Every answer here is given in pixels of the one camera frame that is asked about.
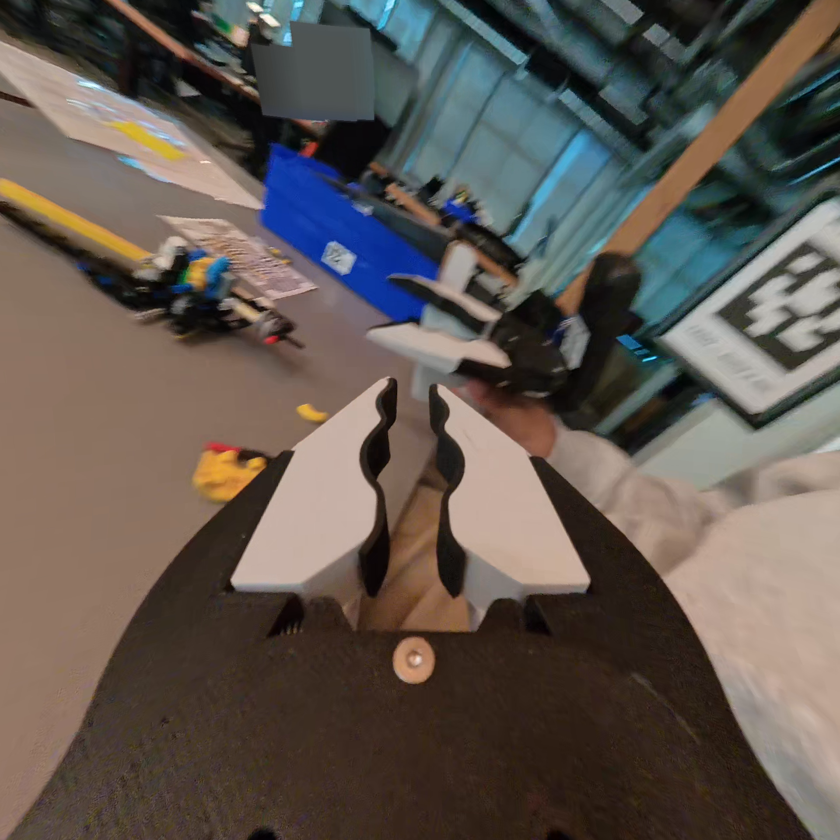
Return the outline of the long yellow bar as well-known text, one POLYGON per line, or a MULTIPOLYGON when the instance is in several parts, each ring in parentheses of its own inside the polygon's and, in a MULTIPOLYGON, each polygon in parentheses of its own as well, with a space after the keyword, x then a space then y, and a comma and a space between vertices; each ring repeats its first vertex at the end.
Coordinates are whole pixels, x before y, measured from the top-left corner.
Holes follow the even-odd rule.
POLYGON ((132 263, 151 257, 150 251, 5 178, 1 180, 1 197, 3 205, 46 223, 52 230, 73 234, 114 256, 132 263))

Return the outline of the person's right forearm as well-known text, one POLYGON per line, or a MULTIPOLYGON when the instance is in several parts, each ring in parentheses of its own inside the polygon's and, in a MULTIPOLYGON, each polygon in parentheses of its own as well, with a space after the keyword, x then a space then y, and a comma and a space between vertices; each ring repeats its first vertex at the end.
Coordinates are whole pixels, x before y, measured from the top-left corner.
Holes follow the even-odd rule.
POLYGON ((666 576, 727 511, 719 491, 648 476, 620 448, 555 420, 547 462, 666 576))

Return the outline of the printed instruction sheet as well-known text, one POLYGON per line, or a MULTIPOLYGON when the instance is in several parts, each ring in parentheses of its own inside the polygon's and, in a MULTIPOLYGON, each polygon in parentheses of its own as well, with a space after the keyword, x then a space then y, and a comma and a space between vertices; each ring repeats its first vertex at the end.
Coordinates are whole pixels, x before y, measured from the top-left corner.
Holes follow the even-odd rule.
POLYGON ((318 288, 277 248, 226 220, 165 215, 159 218, 209 256, 228 259, 237 280, 271 302, 294 298, 318 288))

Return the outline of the partly built lego vehicle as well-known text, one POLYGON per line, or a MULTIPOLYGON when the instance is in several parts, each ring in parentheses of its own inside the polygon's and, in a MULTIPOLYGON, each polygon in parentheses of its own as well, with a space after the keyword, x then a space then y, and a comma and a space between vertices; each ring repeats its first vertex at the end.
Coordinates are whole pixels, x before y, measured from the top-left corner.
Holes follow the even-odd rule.
POLYGON ((248 330, 267 346, 305 348, 294 321, 236 288, 228 258, 192 248, 181 237, 168 237, 132 269, 94 255, 79 258, 77 267, 137 321, 163 321, 177 339, 248 330))

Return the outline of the blue plastic bin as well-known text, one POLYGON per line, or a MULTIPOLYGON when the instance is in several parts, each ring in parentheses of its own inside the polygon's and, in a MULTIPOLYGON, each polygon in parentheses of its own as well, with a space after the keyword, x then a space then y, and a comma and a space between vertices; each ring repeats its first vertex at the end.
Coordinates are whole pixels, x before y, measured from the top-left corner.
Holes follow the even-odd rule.
POLYGON ((335 276, 387 319, 419 320, 423 303, 390 275, 433 279, 436 263, 374 215, 372 202, 333 183, 335 171, 279 143, 270 146, 262 226, 335 276))

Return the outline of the black and white tag sign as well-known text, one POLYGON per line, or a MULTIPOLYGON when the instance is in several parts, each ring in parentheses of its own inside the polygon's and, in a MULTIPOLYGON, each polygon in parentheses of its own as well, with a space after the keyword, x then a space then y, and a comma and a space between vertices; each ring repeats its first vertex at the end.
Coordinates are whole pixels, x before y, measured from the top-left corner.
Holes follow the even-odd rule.
POLYGON ((658 348, 754 429, 838 382, 838 180, 658 325, 658 348))

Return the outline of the person's right hand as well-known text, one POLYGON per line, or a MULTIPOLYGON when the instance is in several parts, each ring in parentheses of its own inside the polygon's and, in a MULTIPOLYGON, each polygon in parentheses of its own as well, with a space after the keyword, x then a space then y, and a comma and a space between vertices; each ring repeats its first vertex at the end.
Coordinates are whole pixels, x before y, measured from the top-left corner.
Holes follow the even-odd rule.
POLYGON ((533 457, 546 459, 553 451, 558 428, 540 401, 509 394, 480 381, 468 381, 464 393, 475 409, 533 457))

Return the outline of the large white printed sheet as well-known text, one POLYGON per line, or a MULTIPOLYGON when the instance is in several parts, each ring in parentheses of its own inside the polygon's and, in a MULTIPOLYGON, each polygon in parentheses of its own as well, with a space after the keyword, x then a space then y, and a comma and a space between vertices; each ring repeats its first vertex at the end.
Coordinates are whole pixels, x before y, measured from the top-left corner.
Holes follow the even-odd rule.
POLYGON ((153 179, 221 203, 263 208, 181 126, 97 82, 1 45, 2 77, 66 137, 115 153, 153 179))

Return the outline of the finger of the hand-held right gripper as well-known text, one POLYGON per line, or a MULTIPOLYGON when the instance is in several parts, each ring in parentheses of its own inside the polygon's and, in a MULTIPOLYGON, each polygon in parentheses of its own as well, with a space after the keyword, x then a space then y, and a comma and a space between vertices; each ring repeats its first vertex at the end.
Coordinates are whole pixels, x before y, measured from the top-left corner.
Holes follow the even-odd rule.
POLYGON ((508 355, 485 339, 462 339, 447 332, 425 329, 416 322, 392 322, 367 331, 374 344, 414 363, 411 394, 426 403, 432 385, 458 386, 470 371, 489 373, 491 381, 505 381, 511 368, 508 355))
POLYGON ((419 275, 392 274, 389 284, 418 301, 417 318, 388 322, 388 327, 415 326, 421 329, 517 329, 518 321, 510 315, 502 300, 507 288, 501 278, 485 274, 479 263, 481 253, 464 243, 446 248, 444 259, 434 279, 419 275))

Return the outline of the person's grey sweatshirt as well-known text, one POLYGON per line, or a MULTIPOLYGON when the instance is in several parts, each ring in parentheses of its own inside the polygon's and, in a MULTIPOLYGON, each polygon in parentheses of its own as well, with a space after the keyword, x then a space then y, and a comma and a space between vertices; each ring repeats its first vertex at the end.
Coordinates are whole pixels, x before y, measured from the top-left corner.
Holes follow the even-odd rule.
POLYGON ((754 477, 667 583, 771 780, 814 838, 838 838, 838 453, 754 477))

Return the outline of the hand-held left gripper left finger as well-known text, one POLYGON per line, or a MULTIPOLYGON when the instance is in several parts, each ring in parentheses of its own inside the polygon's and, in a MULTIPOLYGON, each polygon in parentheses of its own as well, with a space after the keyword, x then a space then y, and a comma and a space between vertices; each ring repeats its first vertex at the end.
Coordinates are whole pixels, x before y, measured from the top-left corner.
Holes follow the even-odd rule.
POLYGON ((390 556, 379 477, 396 402, 396 380, 380 379, 292 449, 233 572, 236 592, 328 597, 345 610, 377 595, 390 556))

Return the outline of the yellow lego panel piece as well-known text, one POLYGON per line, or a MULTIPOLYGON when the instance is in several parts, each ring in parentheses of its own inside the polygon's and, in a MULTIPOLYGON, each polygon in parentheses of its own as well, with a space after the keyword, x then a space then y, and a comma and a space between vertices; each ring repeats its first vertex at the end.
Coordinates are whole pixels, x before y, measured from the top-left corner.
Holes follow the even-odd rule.
POLYGON ((267 467, 270 459, 254 449, 206 444, 192 474, 192 488, 207 501, 226 504, 267 467))

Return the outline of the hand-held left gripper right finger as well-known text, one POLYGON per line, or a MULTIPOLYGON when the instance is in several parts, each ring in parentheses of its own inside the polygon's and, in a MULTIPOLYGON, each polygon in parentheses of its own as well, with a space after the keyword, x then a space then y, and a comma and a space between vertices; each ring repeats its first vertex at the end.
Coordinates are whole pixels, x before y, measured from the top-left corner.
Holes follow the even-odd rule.
POLYGON ((496 601, 586 593, 591 576, 541 481, 544 463, 443 385, 429 387, 428 408, 446 483, 437 571, 470 626, 496 601))

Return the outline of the wooden post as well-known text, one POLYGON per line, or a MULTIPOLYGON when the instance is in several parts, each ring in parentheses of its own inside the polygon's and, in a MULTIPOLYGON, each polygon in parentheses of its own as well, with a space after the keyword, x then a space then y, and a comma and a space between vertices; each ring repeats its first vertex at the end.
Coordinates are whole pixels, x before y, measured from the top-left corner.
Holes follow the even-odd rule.
POLYGON ((661 83, 671 119, 654 145, 625 172, 616 200, 594 207, 588 251, 553 245, 533 278, 571 310, 595 257, 638 256, 721 162, 723 181, 756 193, 749 164, 732 149, 838 32, 839 2, 721 2, 661 83))

